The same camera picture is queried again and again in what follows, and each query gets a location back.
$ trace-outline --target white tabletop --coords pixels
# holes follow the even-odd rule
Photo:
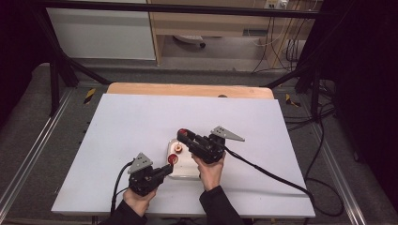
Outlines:
[[[305,187],[277,100],[105,94],[85,134],[52,211],[109,215],[116,178],[143,152],[153,167],[166,164],[167,145],[180,128],[199,134],[222,126],[245,138],[226,146],[253,164]],[[127,170],[119,189],[128,185]],[[314,209],[301,191],[275,181],[227,154],[222,188],[243,218],[310,218]],[[201,217],[199,180],[166,177],[146,213]]]

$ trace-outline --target cabinet door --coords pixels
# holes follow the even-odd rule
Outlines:
[[[106,2],[146,3],[145,0]],[[47,10],[60,45],[70,57],[155,60],[147,12]]]

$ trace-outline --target black curtain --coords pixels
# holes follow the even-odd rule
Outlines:
[[[320,76],[336,82],[346,133],[398,211],[398,1],[358,0],[346,18]]]
[[[0,1],[0,126],[30,83],[32,70],[52,59],[45,40],[26,4]]]

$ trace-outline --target black sleeve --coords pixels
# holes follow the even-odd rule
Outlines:
[[[100,225],[144,225],[146,217],[140,217],[124,201],[116,208],[115,212],[102,221]]]
[[[205,191],[199,198],[207,215],[207,225],[244,225],[221,186]]]

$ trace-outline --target metal bracket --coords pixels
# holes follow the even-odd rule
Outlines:
[[[141,171],[142,169],[144,169],[148,166],[151,166],[152,164],[153,164],[153,161],[151,161],[149,159],[149,157],[144,155],[144,153],[140,153],[140,154],[138,154],[137,158],[135,158],[134,161],[132,162],[128,173],[132,174],[137,171]]]
[[[235,133],[229,131],[228,129],[218,126],[213,128],[213,130],[211,130],[211,133],[214,135],[217,135],[221,138],[225,138],[225,139],[231,139],[231,140],[235,140],[235,141],[240,141],[240,142],[245,142],[244,138],[239,137],[238,135],[236,135]]]

